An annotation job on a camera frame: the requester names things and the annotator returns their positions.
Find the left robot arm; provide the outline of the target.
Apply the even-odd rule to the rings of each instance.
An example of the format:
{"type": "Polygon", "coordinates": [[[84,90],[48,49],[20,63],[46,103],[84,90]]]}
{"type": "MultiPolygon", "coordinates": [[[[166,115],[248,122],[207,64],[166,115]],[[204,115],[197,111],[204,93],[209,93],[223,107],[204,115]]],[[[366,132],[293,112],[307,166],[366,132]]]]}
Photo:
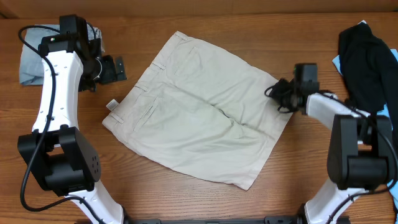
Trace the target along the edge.
{"type": "Polygon", "coordinates": [[[34,48],[44,66],[39,113],[32,132],[17,148],[27,164],[25,177],[72,201],[92,223],[130,223],[127,212],[102,184],[100,157],[78,128],[78,94],[99,84],[126,79],[121,58],[101,52],[101,39],[88,37],[91,24],[62,16],[60,27],[34,48]]]}

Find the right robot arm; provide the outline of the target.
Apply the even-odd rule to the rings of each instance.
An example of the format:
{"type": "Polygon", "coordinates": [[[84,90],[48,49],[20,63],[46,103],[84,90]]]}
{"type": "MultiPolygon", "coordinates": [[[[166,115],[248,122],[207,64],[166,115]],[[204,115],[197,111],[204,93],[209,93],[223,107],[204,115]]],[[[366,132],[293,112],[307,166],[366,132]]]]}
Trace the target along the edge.
{"type": "Polygon", "coordinates": [[[396,184],[397,151],[389,118],[350,107],[320,89],[316,64],[296,64],[291,81],[282,78],[264,94],[279,104],[280,113],[299,111],[331,130],[328,179],[321,189],[298,214],[265,217],[264,223],[349,223],[342,214],[356,199],[396,184]]]}

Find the beige khaki shorts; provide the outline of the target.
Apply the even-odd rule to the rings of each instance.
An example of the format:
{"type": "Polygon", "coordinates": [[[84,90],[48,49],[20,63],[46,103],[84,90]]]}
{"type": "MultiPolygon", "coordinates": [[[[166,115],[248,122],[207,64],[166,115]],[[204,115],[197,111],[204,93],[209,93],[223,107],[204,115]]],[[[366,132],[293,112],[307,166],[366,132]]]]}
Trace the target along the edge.
{"type": "Polygon", "coordinates": [[[227,50],[176,32],[103,125],[169,169],[248,190],[290,119],[264,94],[275,83],[227,50]]]}

